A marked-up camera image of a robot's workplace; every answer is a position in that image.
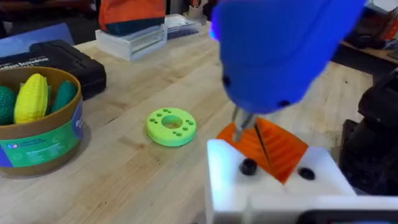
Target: green object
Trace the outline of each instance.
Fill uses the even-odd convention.
[[[81,102],[71,121],[49,131],[27,138],[0,140],[0,167],[27,167],[58,158],[83,138]]]
[[[8,87],[0,86],[0,125],[12,124],[16,96]]]
[[[76,96],[77,88],[70,81],[63,81],[58,87],[57,95],[52,104],[50,113],[54,113],[66,106]]]
[[[182,146],[193,139],[197,123],[184,110],[161,108],[148,116],[146,128],[154,142],[163,146]]]

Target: cardboard container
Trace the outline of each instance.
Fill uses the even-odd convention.
[[[48,114],[43,119],[38,121],[0,126],[0,141],[9,139],[22,139],[37,136],[38,134],[48,133],[49,131],[57,129],[70,122],[72,118],[75,117],[75,111],[77,111],[77,108],[81,109],[82,96],[79,81],[73,75],[62,70],[47,67],[24,67],[11,70],[0,70],[0,85],[11,88],[17,94],[19,92],[20,84],[25,83],[26,80],[35,73],[45,76],[47,78],[47,84],[52,87],[50,101],[53,101],[59,85],[65,80],[75,84],[78,90],[76,96],[62,109],[56,111],[55,113]],[[78,140],[78,143],[66,153],[41,164],[22,167],[0,166],[0,170],[11,175],[42,174],[68,162],[77,152],[79,145],[80,140]],[[0,145],[0,162],[2,159],[4,159],[4,156],[5,151],[1,149]]]

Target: green disc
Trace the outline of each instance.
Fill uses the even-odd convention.
[[[193,139],[197,123],[186,111],[161,108],[147,118],[147,134],[163,146],[182,146]]]

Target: yellow object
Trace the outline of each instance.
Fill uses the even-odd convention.
[[[33,74],[21,87],[14,110],[16,124],[43,118],[47,110],[49,91],[47,80],[41,74]]]

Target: black machine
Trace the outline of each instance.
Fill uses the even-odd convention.
[[[0,70],[43,66],[67,71],[79,80],[85,100],[105,90],[104,66],[65,41],[53,40],[32,44],[29,50],[27,53],[0,58]]]
[[[343,125],[339,167],[356,189],[398,195],[398,70],[366,90],[360,123]]]

